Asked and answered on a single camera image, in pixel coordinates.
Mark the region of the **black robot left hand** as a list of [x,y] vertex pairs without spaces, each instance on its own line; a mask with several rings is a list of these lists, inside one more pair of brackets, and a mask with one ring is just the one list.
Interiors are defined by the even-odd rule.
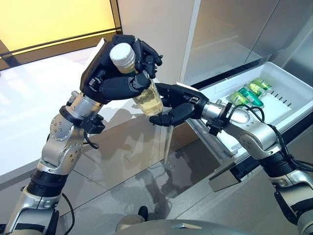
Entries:
[[[136,74],[121,73],[110,59],[109,53],[118,43],[128,43],[134,50]],[[82,73],[80,91],[101,104],[134,98],[149,87],[161,65],[162,56],[146,42],[133,35],[117,34],[104,42]]]

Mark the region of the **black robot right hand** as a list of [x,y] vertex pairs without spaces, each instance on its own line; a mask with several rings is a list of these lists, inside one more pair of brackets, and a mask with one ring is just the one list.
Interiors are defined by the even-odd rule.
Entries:
[[158,126],[178,126],[187,119],[200,119],[209,99],[199,91],[180,85],[156,83],[156,88],[162,96],[164,107],[171,108],[165,114],[149,118],[149,122]]

